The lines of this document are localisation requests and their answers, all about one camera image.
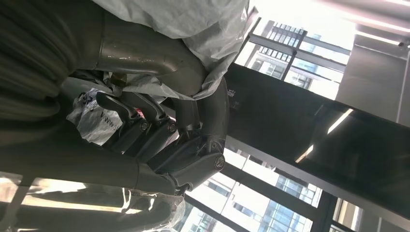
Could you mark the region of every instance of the glass window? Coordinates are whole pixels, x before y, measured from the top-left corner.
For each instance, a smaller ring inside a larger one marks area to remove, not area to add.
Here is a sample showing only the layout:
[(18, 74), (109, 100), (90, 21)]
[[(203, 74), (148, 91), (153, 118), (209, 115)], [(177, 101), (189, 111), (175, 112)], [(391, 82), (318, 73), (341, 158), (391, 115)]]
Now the glass window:
[(358, 231), (362, 212), (363, 209), (339, 198), (337, 200), (335, 213), (333, 214), (333, 220), (354, 231)]
[(216, 212), (221, 213), (232, 193), (235, 183), (231, 178), (221, 173), (216, 173), (196, 189), (186, 194)]
[(321, 96), (334, 100), (339, 91), (339, 83), (326, 80), (318, 75), (304, 73), (300, 69), (291, 68), (285, 82), (307, 89)]
[(355, 23), (346, 20), (335, 20), (332, 22), (331, 27), (309, 28), (307, 36), (351, 50), (356, 31), (355, 27)]
[(196, 207), (186, 203), (183, 218), (171, 229), (172, 232), (234, 232)]
[(330, 227), (330, 231), (329, 231), (329, 232), (345, 232), (345, 231), (343, 231), (343, 230), (337, 228), (336, 226), (332, 225), (332, 226)]
[(291, 56), (275, 50), (269, 55), (270, 50), (272, 49), (247, 42), (235, 63), (281, 79)]
[(255, 219), (256, 221), (260, 222), (262, 220), (262, 217), (254, 212), (252, 212), (252, 210), (247, 209), (243, 206), (241, 206), (240, 204), (234, 202), (233, 204), (234, 209), (244, 213), (245, 215), (247, 215), (248, 217), (252, 217), (253, 219)]
[(270, 201), (258, 232), (308, 232), (312, 221)]
[(260, 160), (252, 155), (246, 154), (245, 156), (247, 158), (245, 158), (241, 156), (242, 153), (243, 151), (227, 144), (224, 156), (229, 164), (242, 169), (314, 207), (318, 206), (322, 193), (320, 188), (293, 177), (277, 169), (273, 164)]
[[(12, 202), (15, 192), (18, 189), (21, 179), (23, 176), (0, 172), (0, 202), (6, 203), (8, 205)], [(0, 221), (6, 212), (6, 206), (0, 207)]]
[(229, 190), (226, 190), (226, 189), (218, 186), (217, 184), (215, 184), (213, 182), (210, 182), (209, 180), (205, 181), (204, 184), (206, 186), (208, 186), (210, 189), (215, 190), (217, 193), (219, 193), (219, 194), (221, 194), (225, 197), (229, 196), (229, 193), (230, 193)]
[(316, 46), (310, 43), (306, 43), (306, 42), (302, 42), (300, 44), (300, 49), (307, 51), (307, 52), (311, 52), (313, 54), (319, 55), (327, 59), (334, 60), (342, 64), (347, 64), (349, 57), (350, 57), (348, 55), (335, 52), (335, 51), (332, 51), (332, 50), (329, 50), (329, 49), (326, 49), (320, 46)]
[(311, 73), (315, 73), (319, 76), (324, 76), (326, 78), (329, 78), (332, 81), (336, 81), (336, 82), (341, 82), (342, 78), (343, 78), (343, 73), (342, 72), (338, 72), (336, 70), (332, 70), (314, 63), (311, 63), (309, 61), (306, 60), (302, 60), (302, 59), (298, 59), (295, 58), (294, 62), (292, 64), (292, 66), (301, 68), (303, 70), (307, 70)]

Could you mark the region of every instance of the glass curtain wall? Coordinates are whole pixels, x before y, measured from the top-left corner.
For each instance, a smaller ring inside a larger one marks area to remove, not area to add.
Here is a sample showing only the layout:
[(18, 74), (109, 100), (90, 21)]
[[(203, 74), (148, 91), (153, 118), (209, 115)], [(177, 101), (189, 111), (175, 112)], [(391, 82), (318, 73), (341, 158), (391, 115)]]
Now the glass curtain wall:
[(350, 56), (346, 47), (346, 40), (260, 19), (235, 63), (334, 100)]

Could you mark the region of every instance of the plastic wrap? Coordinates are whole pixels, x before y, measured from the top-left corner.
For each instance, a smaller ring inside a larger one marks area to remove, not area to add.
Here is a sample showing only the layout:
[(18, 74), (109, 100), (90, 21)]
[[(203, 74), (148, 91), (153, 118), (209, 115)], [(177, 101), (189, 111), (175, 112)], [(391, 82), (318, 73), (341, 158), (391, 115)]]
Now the plastic wrap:
[(36, 178), (9, 231), (148, 232), (173, 227), (184, 212), (181, 196)]
[(202, 91), (185, 96), (154, 76), (128, 75), (124, 91), (198, 100), (211, 95), (239, 52), (244, 40), (249, 0), (93, 0), (117, 17), (153, 28), (170, 38), (182, 38), (209, 71)]
[(103, 109), (95, 98), (98, 89), (81, 93), (74, 100), (73, 111), (67, 120), (77, 126), (81, 137), (88, 142), (103, 145), (122, 125), (117, 112)]

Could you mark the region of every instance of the ceiling light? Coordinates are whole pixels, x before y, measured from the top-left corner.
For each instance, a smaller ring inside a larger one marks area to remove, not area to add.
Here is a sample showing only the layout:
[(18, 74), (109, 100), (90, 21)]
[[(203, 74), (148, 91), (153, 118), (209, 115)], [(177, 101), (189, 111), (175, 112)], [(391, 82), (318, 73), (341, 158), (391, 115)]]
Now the ceiling light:
[(361, 36), (365, 36), (365, 37), (368, 37), (368, 38), (371, 38), (371, 39), (374, 39), (374, 40), (378, 40), (378, 41), (386, 42), (386, 43), (389, 43), (389, 44), (397, 45), (397, 46), (400, 43), (398, 41), (389, 40), (389, 39), (386, 39), (386, 38), (383, 38), (383, 37), (379, 37), (379, 36), (372, 35), (372, 34), (367, 34), (367, 33), (361, 32), (361, 31), (356, 31), (356, 34), (361, 35)]
[(403, 5), (403, 6), (410, 6), (410, 1), (404, 1), (404, 0), (386, 0), (386, 1), (396, 3), (396, 4), (400, 4), (400, 5)]
[(353, 110), (348, 109), (342, 116), (340, 116), (340, 118), (335, 123), (333, 123), (333, 125), (329, 128), (329, 130), (327, 131), (327, 134), (332, 132), (340, 123), (342, 123), (343, 120), (345, 120), (351, 112), (353, 112)]
[(313, 145), (310, 146), (301, 156), (299, 156), (299, 158), (297, 158), (297, 160), (295, 161), (296, 163), (299, 163), (301, 160), (303, 160), (306, 156), (309, 155), (310, 152), (313, 151)]

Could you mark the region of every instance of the bolt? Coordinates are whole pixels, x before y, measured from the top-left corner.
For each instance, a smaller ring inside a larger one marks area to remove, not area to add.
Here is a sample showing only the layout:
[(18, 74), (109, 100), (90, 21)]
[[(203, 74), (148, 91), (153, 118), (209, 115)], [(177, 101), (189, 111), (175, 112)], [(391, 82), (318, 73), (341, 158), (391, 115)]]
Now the bolt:
[(215, 160), (215, 167), (222, 168), (225, 165), (225, 158), (223, 156), (218, 156)]
[(176, 131), (176, 124), (174, 121), (171, 121), (168, 125), (168, 131), (173, 134)]
[(148, 123), (143, 122), (143, 123), (141, 124), (140, 128), (141, 128), (142, 131), (145, 131), (146, 129), (148, 129)]

